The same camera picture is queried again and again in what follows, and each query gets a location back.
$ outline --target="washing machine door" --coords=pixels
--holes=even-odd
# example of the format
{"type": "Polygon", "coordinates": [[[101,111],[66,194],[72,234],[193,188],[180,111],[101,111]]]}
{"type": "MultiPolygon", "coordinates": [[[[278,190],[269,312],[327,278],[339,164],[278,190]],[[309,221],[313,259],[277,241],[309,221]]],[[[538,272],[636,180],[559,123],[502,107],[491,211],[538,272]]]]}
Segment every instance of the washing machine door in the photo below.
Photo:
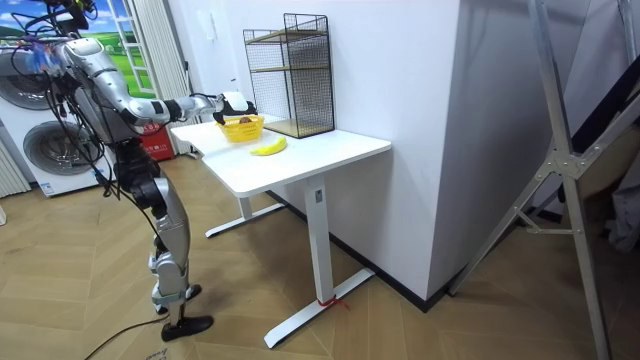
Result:
{"type": "Polygon", "coordinates": [[[48,85],[43,75],[35,74],[28,69],[28,53],[17,51],[13,64],[12,54],[13,50],[0,54],[0,96],[21,108],[48,110],[49,105],[44,97],[48,85]],[[20,75],[13,65],[26,76],[20,75]]]}
{"type": "Polygon", "coordinates": [[[66,122],[69,139],[60,123],[49,121],[31,129],[24,138],[24,154],[39,169],[55,175],[78,175],[91,169],[74,144],[80,144],[89,159],[97,161],[98,148],[89,140],[89,132],[66,122]]]}

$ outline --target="metal wire shelf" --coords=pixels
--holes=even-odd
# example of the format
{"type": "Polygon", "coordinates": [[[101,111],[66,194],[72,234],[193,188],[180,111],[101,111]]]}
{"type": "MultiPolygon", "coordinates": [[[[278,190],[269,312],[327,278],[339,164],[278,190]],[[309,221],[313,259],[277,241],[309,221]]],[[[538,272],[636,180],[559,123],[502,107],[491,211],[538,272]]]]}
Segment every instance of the metal wire shelf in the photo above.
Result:
{"type": "Polygon", "coordinates": [[[264,127],[296,138],[332,131],[327,17],[284,14],[284,24],[282,30],[244,30],[255,104],[265,115],[264,127]]]}

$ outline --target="desk foot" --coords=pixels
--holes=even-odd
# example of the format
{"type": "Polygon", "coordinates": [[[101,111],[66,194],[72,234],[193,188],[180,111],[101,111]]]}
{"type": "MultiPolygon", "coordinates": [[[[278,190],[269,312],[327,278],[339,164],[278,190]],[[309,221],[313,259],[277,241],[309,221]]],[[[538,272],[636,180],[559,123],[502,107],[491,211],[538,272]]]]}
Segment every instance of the desk foot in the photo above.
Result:
{"type": "MultiPolygon", "coordinates": [[[[344,297],[349,292],[351,292],[351,290],[367,281],[373,275],[375,275],[375,273],[368,268],[364,268],[358,271],[355,275],[353,275],[334,289],[336,297],[338,299],[344,297]]],[[[264,342],[267,344],[269,349],[272,349],[278,343],[282,342],[287,336],[291,335],[294,331],[316,317],[316,315],[329,308],[329,306],[322,306],[318,303],[317,300],[312,302],[302,310],[298,311],[292,317],[285,320],[280,325],[271,329],[264,337],[264,342]]]]}
{"type": "Polygon", "coordinates": [[[240,219],[236,219],[236,220],[230,221],[230,222],[228,222],[228,223],[226,223],[224,225],[220,225],[220,226],[214,227],[213,229],[211,229],[211,230],[207,231],[206,233],[204,233],[204,236],[206,236],[208,238],[216,236],[216,235],[220,234],[221,232],[224,232],[226,230],[234,228],[234,227],[236,227],[238,225],[244,224],[245,222],[247,222],[249,220],[255,219],[255,218],[259,217],[259,216],[265,215],[267,213],[270,213],[270,212],[272,212],[274,210],[278,210],[278,209],[283,208],[283,207],[284,207],[284,204],[280,204],[280,203],[273,204],[273,205],[271,205],[269,207],[266,207],[266,208],[264,208],[262,210],[258,210],[256,212],[254,212],[252,214],[252,216],[250,218],[248,218],[248,219],[245,219],[245,218],[241,217],[240,219]]]}

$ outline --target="yellow bowl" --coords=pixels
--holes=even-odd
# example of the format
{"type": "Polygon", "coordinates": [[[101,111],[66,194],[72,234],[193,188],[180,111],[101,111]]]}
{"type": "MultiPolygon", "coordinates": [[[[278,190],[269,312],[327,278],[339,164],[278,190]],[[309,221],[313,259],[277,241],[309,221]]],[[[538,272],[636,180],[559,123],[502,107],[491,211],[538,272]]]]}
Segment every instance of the yellow bowl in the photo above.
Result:
{"type": "Polygon", "coordinates": [[[225,118],[225,125],[220,125],[220,130],[230,142],[243,142],[255,140],[262,134],[264,117],[258,115],[244,115],[225,118]],[[248,117],[250,123],[240,124],[240,119],[248,117]]]}

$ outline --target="wooden floor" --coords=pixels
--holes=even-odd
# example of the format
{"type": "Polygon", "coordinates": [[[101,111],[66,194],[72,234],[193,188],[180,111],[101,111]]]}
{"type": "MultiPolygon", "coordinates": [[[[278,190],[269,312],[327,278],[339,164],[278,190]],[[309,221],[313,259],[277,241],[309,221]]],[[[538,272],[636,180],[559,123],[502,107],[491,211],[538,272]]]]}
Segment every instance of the wooden floor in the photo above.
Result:
{"type": "MultiPolygon", "coordinates": [[[[595,359],[571,238],[522,229],[427,314],[374,278],[346,297],[350,311],[334,306],[268,350],[265,333],[315,298],[305,224],[281,210],[206,239],[209,227],[238,217],[235,199],[198,161],[162,167],[191,217],[191,279],[205,289],[188,313],[216,322],[171,343],[161,342],[160,324],[138,328],[95,359],[595,359]]],[[[9,218],[0,227],[0,359],[83,359],[116,331],[155,318],[151,231],[129,203],[99,189],[0,202],[9,218]]],[[[603,242],[597,254],[615,359],[638,359],[639,257],[603,242]]],[[[335,247],[332,256],[336,282],[360,269],[335,247]]]]}

